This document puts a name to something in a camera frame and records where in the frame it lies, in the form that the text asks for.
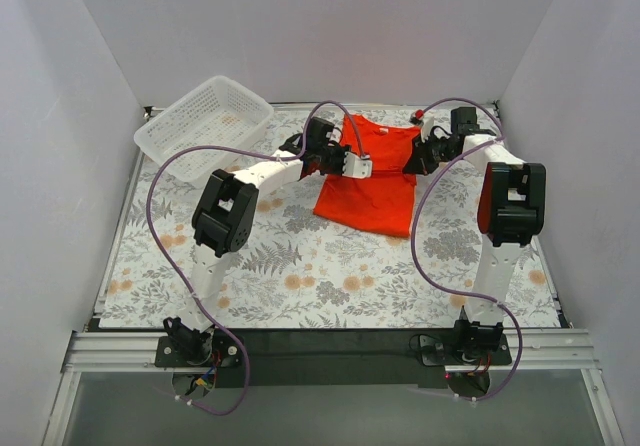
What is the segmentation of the orange t-shirt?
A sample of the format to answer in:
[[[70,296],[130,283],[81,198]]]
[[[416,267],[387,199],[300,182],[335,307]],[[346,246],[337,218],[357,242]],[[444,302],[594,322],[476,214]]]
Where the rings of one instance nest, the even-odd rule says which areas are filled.
[[[372,175],[365,179],[328,175],[313,213],[360,231],[407,238],[417,181],[403,168],[420,130],[379,125],[362,115],[353,119],[373,162]]]

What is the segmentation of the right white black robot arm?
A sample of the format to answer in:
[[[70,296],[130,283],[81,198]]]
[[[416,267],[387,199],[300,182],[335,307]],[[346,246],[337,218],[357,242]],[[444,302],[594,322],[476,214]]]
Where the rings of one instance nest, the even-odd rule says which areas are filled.
[[[452,328],[418,335],[417,353],[426,366],[487,366],[493,358],[508,364],[504,302],[517,260],[544,224],[546,169],[511,154],[499,129],[480,126],[473,106],[453,109],[450,128],[442,134],[422,110],[410,121],[420,132],[405,172],[428,175],[460,159],[484,176],[477,209],[482,245],[473,288]]]

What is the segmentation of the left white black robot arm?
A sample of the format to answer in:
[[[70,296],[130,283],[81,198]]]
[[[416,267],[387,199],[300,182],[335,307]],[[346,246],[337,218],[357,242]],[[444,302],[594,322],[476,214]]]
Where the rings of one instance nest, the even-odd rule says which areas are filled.
[[[333,132],[332,123],[311,117],[302,132],[273,154],[254,153],[260,160],[255,165],[235,173],[218,169],[209,176],[191,220],[196,245],[191,275],[186,276],[170,254],[162,252],[190,295],[183,312],[163,321],[173,350],[187,363],[213,363],[225,355],[225,348],[213,342],[214,331],[221,325],[212,319],[205,302],[219,294],[231,256],[247,243],[259,196],[314,173],[352,179],[371,175],[370,157],[334,140]]]

